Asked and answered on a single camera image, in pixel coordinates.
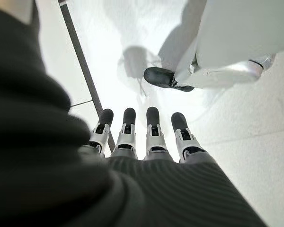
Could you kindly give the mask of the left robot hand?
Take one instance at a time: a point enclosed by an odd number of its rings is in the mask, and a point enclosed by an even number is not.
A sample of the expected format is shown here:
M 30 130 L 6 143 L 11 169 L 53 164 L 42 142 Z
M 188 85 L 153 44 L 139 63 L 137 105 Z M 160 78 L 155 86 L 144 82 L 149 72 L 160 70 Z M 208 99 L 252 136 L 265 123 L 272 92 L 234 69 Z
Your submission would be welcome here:
M 113 112 L 94 130 L 45 71 L 33 0 L 0 0 L 0 227 L 263 227 L 181 113 L 171 117 L 180 162 L 159 111 L 147 110 L 147 151 L 129 142 L 135 112 L 105 157 Z

